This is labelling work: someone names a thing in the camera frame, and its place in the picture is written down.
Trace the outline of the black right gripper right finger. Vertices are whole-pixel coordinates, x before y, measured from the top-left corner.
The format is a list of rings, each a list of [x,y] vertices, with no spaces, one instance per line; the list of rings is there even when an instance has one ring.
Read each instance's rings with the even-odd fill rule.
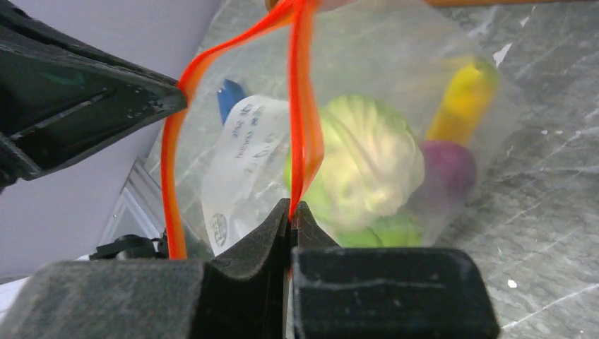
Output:
[[[296,338],[498,338],[481,272],[443,247],[339,247],[306,203],[292,223]]]

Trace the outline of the green toy cabbage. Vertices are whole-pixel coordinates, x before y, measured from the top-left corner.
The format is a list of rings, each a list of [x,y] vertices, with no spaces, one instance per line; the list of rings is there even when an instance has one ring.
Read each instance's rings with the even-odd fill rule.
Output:
[[[313,216],[356,230],[395,215],[423,184],[424,155],[400,112],[366,95],[342,95],[319,109],[324,159],[303,195]]]

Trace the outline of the clear zip bag orange zipper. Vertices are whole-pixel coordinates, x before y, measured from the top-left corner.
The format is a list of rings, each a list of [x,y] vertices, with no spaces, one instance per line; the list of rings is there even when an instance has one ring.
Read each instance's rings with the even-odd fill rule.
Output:
[[[324,159],[319,109],[333,98],[366,95],[390,105],[420,147],[449,81],[474,57],[496,67],[423,1],[279,1],[238,36],[201,52],[178,82],[188,107],[162,132],[158,164],[171,257],[192,255],[198,243],[221,254],[284,198],[294,215]],[[246,97],[223,124],[216,93],[224,79],[240,84]],[[499,72],[494,100],[465,146],[477,183],[522,113]],[[409,214],[422,229],[420,246],[431,246],[476,185],[457,205],[426,208],[409,198],[396,215]]]

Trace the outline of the wooden three-tier shelf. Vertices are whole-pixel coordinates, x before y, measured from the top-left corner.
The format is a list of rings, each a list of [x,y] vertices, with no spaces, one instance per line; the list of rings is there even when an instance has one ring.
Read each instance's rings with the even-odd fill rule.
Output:
[[[426,0],[426,2],[433,7],[449,8],[459,6],[491,6],[498,4],[537,4],[562,2],[562,0]]]

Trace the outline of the yellow toy banana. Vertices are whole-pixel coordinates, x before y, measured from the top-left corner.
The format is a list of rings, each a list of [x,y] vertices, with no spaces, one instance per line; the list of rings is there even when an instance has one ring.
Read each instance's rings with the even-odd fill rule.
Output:
[[[485,58],[472,58],[449,81],[425,139],[469,145],[494,100],[498,82],[495,66]]]

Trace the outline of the purple toy onion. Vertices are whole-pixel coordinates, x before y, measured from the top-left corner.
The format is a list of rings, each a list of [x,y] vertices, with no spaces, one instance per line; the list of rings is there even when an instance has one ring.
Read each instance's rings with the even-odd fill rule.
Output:
[[[425,180],[410,202],[426,208],[448,208],[464,202],[478,179],[472,152],[450,141],[428,140],[420,144],[425,159]]]

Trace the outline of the green toy lime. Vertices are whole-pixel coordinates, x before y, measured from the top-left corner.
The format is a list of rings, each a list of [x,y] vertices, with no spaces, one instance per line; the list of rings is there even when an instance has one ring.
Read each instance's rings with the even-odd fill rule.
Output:
[[[383,217],[361,230],[336,231],[340,246],[353,248],[414,247],[422,244],[421,227],[406,213]]]

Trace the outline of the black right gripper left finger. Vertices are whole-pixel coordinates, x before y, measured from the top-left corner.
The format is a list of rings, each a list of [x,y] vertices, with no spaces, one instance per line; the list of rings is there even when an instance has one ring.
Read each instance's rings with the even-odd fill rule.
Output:
[[[62,261],[24,284],[2,338],[284,338],[287,199],[209,261]]]

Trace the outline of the blue black stapler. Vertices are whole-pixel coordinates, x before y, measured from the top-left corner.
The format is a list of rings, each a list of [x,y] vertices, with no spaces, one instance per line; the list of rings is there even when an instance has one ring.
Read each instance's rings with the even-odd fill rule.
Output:
[[[229,79],[223,80],[223,86],[217,91],[218,107],[221,122],[224,124],[231,109],[246,97],[243,87]]]

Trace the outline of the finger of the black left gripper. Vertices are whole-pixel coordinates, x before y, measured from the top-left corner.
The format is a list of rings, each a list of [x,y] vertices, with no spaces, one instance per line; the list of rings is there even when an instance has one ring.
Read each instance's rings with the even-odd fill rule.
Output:
[[[1,2],[1,186],[70,167],[187,107],[175,79]]]

